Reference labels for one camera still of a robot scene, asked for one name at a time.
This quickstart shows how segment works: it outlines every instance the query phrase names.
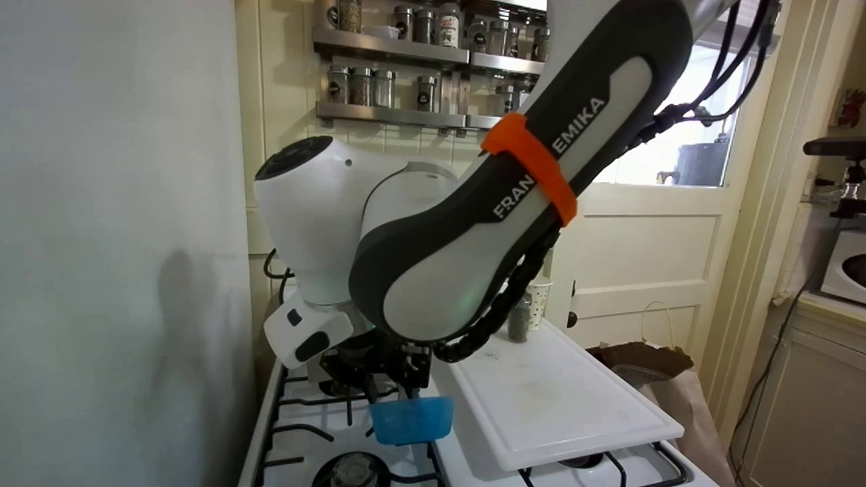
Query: white cabinet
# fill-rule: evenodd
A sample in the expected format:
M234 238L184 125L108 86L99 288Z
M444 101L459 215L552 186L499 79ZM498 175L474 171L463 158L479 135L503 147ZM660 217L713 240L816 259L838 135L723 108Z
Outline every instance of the white cabinet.
M747 435L743 477L763 487L862 484L862 451L866 308L802 294Z

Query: door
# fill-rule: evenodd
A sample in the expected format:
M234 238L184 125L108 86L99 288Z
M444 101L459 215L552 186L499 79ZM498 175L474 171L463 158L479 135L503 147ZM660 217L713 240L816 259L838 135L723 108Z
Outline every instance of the door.
M713 58L713 45L694 45L671 101L690 101ZM578 219L548 262L545 300L554 324L577 317L567 335L581 347L643 338L700 363L770 71L767 60L736 120L678 125L581 196ZM705 108L723 110L747 77L748 66Z

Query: white stove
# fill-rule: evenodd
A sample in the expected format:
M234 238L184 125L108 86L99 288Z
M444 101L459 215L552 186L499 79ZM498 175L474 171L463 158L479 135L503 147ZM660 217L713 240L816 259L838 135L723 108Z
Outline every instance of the white stove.
M548 354L552 344L543 344L541 335L536 338L536 347L543 347L545 358L552 358ZM305 371L283 371L280 366L272 366L263 412L256 419L256 431L242 463L241 487L318 487L318 484L321 487L342 487L342 484L346 487L379 487L379 484L382 487L383 484L398 484L398 487L399 484L418 484L418 487L687 484L687 487L702 487L705 484L712 487L713 484L664 442L646 442L639 447L613 447L612 451L600 451L600 455L595 455L598 451L595 449L591 455L581 455L578 459L559 459L562 451L567 449L554 449L554 447L562 447L562 442L558 442L552 445L552 449L541 449L545 451L545 458L559 455L558 459L539 459L533 465L513 468L516 463L509 463L509 458L503 458L503 445L494 445L505 438L505 447L510 442L510 449L522 451L518 449L522 445L513 447L513 428L509 435L509 423L503 423L499 417L489 419L479 415L480 412L479 397L470 397L474 393L467 393L470 376L479 373L480 367L485 363L474 363L474 361L466 361L463 366L432 367L432 384L421 396L445 396L455 400L455 428L445 438L436 445L418 445L418 447L382 447L374 438L364 397L323 396L318 384L305 380ZM499 390L485 393L486 409L498 393ZM395 390L386 390L379 400L398 400L398 397L399 396ZM554 417L554 423L562 423L559 431L567 431L566 424L581 423L578 407L574 412L577 415L570 419Z

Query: window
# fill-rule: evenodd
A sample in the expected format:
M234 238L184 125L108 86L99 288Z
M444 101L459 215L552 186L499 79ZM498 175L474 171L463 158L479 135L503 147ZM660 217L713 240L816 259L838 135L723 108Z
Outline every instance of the window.
M694 45L681 79L675 81L675 86L671 90L671 98L662 105L692 101L705 86L713 60L717 60L717 50ZM724 110L740 93L743 77L747 71L739 67L727 79L727 85L702 105L712 114ZM700 121L674 125L669 133L658 135L655 140L612 163L598 175L598 181L720 186L724 181L724 160L727 160L732 120L736 114L712 127L702 127Z

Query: spice rack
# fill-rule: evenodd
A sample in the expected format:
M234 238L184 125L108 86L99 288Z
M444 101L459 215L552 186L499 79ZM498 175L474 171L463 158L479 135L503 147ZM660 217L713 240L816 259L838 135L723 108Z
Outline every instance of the spice rack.
M516 8L533 8L543 10L543 0L499 0L503 6ZM489 52L474 52L474 50L455 50L455 45L438 45L438 44L415 44L390 36L374 36L374 33L351 33L338 31L326 10L333 10L333 0L315 0L314 2L314 50L323 67L333 67L346 60L357 62L383 62L398 66L405 71L436 71L445 74L445 85L456 85L451 96L459 101L449 101L445 110L421 110L413 105L375 105L375 102L346 102L333 101L326 90L321 93L314 114L318 120L355 120L355 121L382 121L382 125L411 125L411 127L438 127L438 129L489 129L498 121L498 114L485 114L475 105L467 108L466 93L470 93L474 81L485 85L485 79L499 79L505 77L509 85L518 85L522 79L536 79L543 71L543 62L539 60L522 60L522 58L505 58L505 55L489 55Z

